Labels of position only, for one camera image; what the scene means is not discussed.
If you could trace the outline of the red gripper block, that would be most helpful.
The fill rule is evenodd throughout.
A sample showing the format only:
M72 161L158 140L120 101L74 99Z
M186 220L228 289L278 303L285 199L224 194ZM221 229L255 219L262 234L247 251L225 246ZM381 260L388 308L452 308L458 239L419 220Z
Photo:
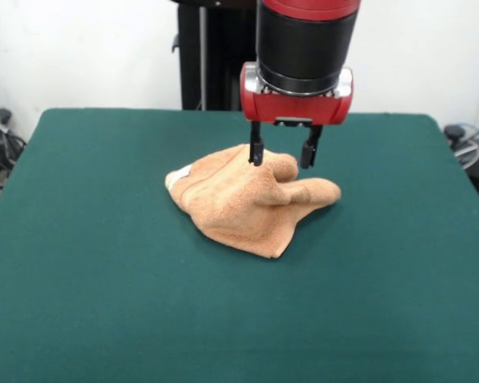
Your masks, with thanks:
M263 123L308 124L309 137L304 141L300 167L312 168L318 150L323 125L341 124L350 110L354 94L354 78L350 68L342 68L338 84L324 94L297 97L278 93L267 87L258 74L257 64L249 61L240 73L240 100L243 114L251 121L248 162L256 167L263 163Z

